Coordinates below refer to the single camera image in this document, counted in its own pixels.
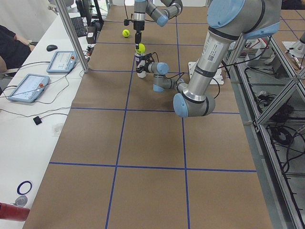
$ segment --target computer mouse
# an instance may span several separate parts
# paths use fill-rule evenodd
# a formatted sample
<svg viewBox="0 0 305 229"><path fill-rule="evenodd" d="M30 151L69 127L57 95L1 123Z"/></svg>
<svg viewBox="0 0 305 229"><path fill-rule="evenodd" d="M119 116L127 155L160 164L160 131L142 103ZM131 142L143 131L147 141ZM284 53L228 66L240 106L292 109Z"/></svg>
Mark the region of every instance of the computer mouse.
<svg viewBox="0 0 305 229"><path fill-rule="evenodd" d="M51 51L53 51L53 50L55 50L55 49L58 49L58 47L57 47L55 44L49 44L49 45L47 46L47 51L48 51L48 52L51 52Z"/></svg>

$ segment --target robotic arm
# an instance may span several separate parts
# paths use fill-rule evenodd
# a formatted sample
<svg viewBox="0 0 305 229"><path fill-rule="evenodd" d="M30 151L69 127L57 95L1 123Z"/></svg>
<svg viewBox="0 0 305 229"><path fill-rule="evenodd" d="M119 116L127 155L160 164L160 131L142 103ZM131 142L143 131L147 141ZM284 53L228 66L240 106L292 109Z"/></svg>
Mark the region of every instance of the robotic arm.
<svg viewBox="0 0 305 229"><path fill-rule="evenodd" d="M153 73L153 91L154 92L163 92L166 89L174 89L178 84L184 83L184 80L181 78L167 78L166 74L169 71L169 66L167 63L155 62L152 54L147 54L144 57L145 65L136 68L137 73L143 71L147 73Z"/></svg>
<svg viewBox="0 0 305 229"><path fill-rule="evenodd" d="M215 108L206 90L229 49L241 34L244 39L276 33L280 24L281 0L213 0L208 10L209 31L189 84L177 86L173 105L180 117L205 116Z"/></svg>
<svg viewBox="0 0 305 229"><path fill-rule="evenodd" d="M139 49L139 44L142 39L142 32L145 26L145 14L147 13L158 25L163 27L167 21L182 12L181 0L161 0L167 6L166 9L158 9L150 0L135 0L134 1L134 22L133 29L136 30L135 44L136 49Z"/></svg>

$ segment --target person's arm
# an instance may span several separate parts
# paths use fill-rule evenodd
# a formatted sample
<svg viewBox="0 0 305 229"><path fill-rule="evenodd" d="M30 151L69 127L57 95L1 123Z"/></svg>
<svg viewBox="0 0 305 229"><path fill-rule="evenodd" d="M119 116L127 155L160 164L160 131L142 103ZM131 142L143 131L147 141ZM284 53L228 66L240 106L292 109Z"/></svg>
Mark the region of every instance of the person's arm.
<svg viewBox="0 0 305 229"><path fill-rule="evenodd" d="M4 73L7 71L6 63L4 59L0 56L0 73Z"/></svg>
<svg viewBox="0 0 305 229"><path fill-rule="evenodd" d="M24 37L22 37L21 35L19 34L16 34L14 36L14 39L17 40L17 41L20 41L21 43L29 46L30 50L33 51L33 49L35 48L34 45L30 44L29 41L27 39L25 39Z"/></svg>

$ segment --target white table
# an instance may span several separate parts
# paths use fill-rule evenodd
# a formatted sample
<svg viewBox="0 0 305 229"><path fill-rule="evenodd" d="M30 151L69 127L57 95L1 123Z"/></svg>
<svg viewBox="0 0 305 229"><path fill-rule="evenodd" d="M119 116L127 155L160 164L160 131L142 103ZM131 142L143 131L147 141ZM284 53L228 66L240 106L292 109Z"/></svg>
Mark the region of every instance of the white table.
<svg viewBox="0 0 305 229"><path fill-rule="evenodd" d="M79 14L70 14L70 16L75 17L79 16ZM86 50L88 46L86 37L79 38L79 41L82 49ZM73 50L59 16L46 31L24 64L50 61L55 51L46 51L46 47L49 44L57 45L58 51ZM18 85L28 73L48 75L50 77L50 83L64 76L47 74L47 66L48 64L26 66L17 72L9 85ZM10 102L6 98L3 98L2 94L0 96L0 108L23 115L33 115L61 107L70 107L80 85L82 74L81 65L76 65L73 71L67 76L70 85L52 104ZM67 84L66 79L63 78L47 86L41 97L38 98L38 101L51 102L57 93ZM7 89L4 93L9 95L12 89ZM54 111L53 113L67 114L69 110L62 109ZM32 182L33 187L26 195L28 203L25 207L32 207L66 118L67 116L65 115L51 115L45 117L42 120L42 124L35 125L33 117L21 117L0 110L0 202L8 204L14 203L15 199L19 197L17 194L18 185L25 180L29 180ZM20 229L23 224L24 222L0 219L0 229Z"/></svg>

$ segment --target red object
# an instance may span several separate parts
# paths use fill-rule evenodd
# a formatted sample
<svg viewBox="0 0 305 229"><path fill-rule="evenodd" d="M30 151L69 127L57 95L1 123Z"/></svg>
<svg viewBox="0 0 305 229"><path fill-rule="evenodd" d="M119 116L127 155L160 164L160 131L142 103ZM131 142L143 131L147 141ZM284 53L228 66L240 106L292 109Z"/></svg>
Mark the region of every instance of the red object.
<svg viewBox="0 0 305 229"><path fill-rule="evenodd" d="M0 203L0 219L25 221L29 215L28 208L21 208L11 204Z"/></svg>

